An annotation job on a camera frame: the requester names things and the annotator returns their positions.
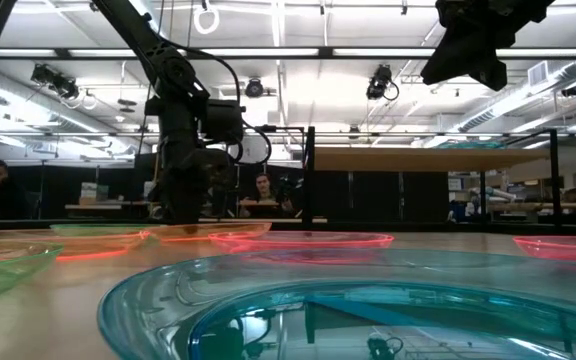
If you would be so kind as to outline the green and white boxes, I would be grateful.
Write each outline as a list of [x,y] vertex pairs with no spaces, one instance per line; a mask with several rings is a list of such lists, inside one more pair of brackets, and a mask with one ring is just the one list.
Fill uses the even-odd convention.
[[108,200],[109,187],[93,182],[82,182],[79,196],[80,205],[93,205]]

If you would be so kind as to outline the white sign board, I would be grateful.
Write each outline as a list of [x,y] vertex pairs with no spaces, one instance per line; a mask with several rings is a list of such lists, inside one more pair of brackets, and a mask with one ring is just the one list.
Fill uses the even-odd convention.
[[268,152],[267,142],[259,135],[246,135],[242,141],[242,163],[258,163],[262,162]]

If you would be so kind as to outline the black background rig frame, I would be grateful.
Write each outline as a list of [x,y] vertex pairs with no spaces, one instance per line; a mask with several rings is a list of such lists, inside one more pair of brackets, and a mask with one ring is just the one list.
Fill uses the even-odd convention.
[[263,125],[261,127],[255,127],[254,130],[265,139],[267,142],[268,152],[266,158],[259,162],[263,166],[263,172],[269,175],[271,179],[271,184],[273,190],[277,193],[278,198],[287,197],[291,200],[292,205],[294,207],[294,211],[290,217],[284,218],[299,218],[301,215],[301,211],[293,204],[294,200],[302,200],[303,198],[303,187],[304,187],[304,178],[291,178],[289,174],[284,174],[280,177],[273,178],[269,173],[266,172],[268,168],[268,161],[272,157],[272,153],[274,149],[272,147],[272,142],[270,138],[267,136],[268,133],[275,133],[277,131],[285,132],[287,135],[290,135],[292,131],[299,131],[302,136],[305,135],[303,128],[298,127],[276,127],[271,125]]

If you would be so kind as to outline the black gantry bar with lights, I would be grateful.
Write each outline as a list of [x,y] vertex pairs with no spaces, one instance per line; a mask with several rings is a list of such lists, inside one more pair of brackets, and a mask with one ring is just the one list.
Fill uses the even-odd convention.
[[[263,47],[204,48],[182,51],[191,58],[216,56],[239,60],[333,60],[388,59],[427,60],[435,50],[428,47]],[[499,49],[501,60],[576,60],[576,48]],[[136,54],[123,48],[0,48],[0,60],[134,60]]]

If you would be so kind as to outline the pink translucent plastic plate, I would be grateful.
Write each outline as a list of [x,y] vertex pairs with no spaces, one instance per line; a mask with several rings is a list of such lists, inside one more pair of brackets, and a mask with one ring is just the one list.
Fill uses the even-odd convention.
[[576,236],[517,236],[513,241],[529,256],[576,262]]
[[394,237],[370,232],[268,231],[263,234],[215,234],[210,241],[223,252],[388,248]]

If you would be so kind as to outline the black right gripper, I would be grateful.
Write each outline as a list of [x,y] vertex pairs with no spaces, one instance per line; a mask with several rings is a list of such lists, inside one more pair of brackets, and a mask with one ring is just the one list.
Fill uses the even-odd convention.
[[445,33],[421,71],[425,84],[472,75],[494,91],[507,85],[506,64],[496,49],[515,43],[516,33],[547,16],[555,0],[437,0]]

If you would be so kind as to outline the wooden background desk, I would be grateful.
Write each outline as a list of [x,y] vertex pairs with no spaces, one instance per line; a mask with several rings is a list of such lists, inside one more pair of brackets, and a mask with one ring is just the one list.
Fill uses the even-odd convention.
[[123,208],[129,207],[147,207],[148,202],[102,202],[102,203],[90,203],[90,204],[67,204],[64,206],[65,210],[121,210]]

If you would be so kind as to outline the wooden shelf with black frame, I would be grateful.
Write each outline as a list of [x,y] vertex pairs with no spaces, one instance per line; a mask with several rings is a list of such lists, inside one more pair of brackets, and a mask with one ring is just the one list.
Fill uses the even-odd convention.
[[316,131],[309,127],[304,150],[304,200],[302,224],[314,223],[315,175],[318,171],[383,171],[383,172],[450,172],[475,171],[480,178],[482,222],[487,222],[485,199],[486,172],[518,165],[521,161],[543,157],[539,151],[516,149],[514,146],[529,139],[546,135],[549,142],[552,224],[562,226],[562,204],[559,181],[558,132],[547,129],[519,137],[507,143],[505,149],[316,149]]

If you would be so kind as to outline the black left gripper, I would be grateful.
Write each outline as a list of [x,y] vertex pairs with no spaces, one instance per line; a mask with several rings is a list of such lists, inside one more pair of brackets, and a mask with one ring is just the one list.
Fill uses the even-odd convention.
[[[164,162],[150,191],[150,199],[162,200],[168,190],[174,195],[181,192],[205,194],[213,188],[223,190],[232,185],[234,166],[235,158],[224,150],[195,149],[180,160]],[[164,219],[177,225],[195,224],[199,221],[201,208],[201,201],[173,201],[163,206]]]

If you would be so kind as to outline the black monitor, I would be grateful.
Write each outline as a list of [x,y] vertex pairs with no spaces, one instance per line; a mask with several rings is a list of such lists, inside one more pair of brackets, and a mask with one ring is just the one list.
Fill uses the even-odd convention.
[[155,188],[156,177],[160,168],[158,153],[145,153],[136,156],[134,163],[135,189],[139,199],[149,199],[150,193]]

